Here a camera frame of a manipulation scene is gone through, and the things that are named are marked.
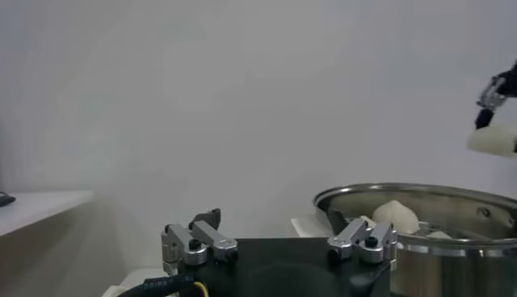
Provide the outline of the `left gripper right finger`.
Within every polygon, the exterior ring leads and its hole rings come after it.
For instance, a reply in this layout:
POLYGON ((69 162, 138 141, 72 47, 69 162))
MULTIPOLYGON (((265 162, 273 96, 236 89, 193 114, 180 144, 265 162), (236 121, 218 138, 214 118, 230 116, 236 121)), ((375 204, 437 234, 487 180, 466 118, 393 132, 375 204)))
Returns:
POLYGON ((398 233, 392 223, 346 218, 342 212, 333 210, 326 213, 326 218, 334 232, 326 241, 331 265, 339 265, 354 255, 370 265, 384 261, 396 263, 398 233))

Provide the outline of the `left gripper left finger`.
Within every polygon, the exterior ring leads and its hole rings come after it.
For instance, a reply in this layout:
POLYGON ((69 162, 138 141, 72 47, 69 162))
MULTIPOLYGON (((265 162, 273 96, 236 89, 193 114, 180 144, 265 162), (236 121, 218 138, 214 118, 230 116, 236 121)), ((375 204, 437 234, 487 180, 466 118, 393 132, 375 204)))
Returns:
POLYGON ((177 274, 181 265, 200 267, 208 261, 233 265, 238 260, 238 242, 218 231, 221 209, 195 215, 185 228, 168 224, 161 233, 162 266, 166 274, 177 274))

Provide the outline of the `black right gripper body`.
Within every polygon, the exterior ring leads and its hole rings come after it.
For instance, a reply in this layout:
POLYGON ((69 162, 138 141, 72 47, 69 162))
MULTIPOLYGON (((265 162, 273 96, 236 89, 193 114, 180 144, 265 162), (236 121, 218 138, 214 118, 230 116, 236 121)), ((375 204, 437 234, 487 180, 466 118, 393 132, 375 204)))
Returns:
POLYGON ((497 75, 499 82, 497 93, 506 97, 517 95, 516 67, 514 63, 507 71, 497 75))

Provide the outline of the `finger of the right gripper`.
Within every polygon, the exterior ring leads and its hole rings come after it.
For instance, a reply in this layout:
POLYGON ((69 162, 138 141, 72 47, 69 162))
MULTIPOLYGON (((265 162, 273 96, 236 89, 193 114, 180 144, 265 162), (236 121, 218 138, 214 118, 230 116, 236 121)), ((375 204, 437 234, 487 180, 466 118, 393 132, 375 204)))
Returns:
POLYGON ((493 77, 488 86, 481 92, 477 105, 481 108, 476 120, 477 130, 490 125, 495 111, 507 100, 507 96, 501 92, 506 84, 504 77, 493 77))

